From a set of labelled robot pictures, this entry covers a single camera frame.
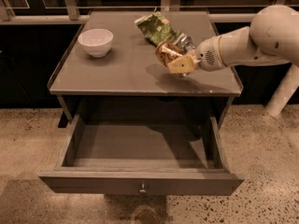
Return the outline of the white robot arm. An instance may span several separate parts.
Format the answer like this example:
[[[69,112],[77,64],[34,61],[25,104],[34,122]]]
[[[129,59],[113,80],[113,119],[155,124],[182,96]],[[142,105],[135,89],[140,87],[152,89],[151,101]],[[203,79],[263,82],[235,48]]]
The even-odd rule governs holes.
[[[196,69],[212,72],[237,65],[290,63],[292,66],[265,107],[269,115],[276,117],[299,87],[299,12],[283,5],[266,7],[249,26],[213,36],[198,47],[189,38],[180,45],[162,42],[155,54],[176,75]]]

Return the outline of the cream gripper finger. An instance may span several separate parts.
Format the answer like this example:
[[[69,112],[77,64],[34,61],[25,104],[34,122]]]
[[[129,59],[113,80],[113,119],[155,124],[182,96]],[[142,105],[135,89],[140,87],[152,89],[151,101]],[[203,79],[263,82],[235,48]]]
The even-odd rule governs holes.
[[[167,65],[167,68],[169,69],[171,74],[177,74],[177,75],[184,75],[189,74],[184,72],[184,60],[183,56],[175,59],[174,61],[170,62]]]
[[[177,58],[182,56],[182,54],[180,53],[180,49],[178,47],[162,46],[161,52],[167,55],[168,57],[172,57],[172,58]]]

